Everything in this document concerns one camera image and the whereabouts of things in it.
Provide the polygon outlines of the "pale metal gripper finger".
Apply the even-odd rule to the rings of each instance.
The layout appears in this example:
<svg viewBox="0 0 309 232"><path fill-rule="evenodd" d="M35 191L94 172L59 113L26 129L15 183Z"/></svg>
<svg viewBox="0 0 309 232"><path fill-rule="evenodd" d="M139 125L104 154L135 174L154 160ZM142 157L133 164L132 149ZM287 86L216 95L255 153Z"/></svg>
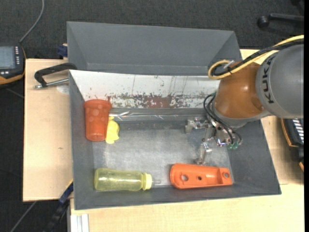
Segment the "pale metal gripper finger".
<svg viewBox="0 0 309 232"><path fill-rule="evenodd" d="M204 165L205 160L212 153L212 148L209 146L208 143L203 142L199 147L199 156L196 159L197 165Z"/></svg>
<svg viewBox="0 0 309 232"><path fill-rule="evenodd" d="M187 119L185 123L185 133L190 133L193 129L205 129L208 124L209 121L207 119Z"/></svg>

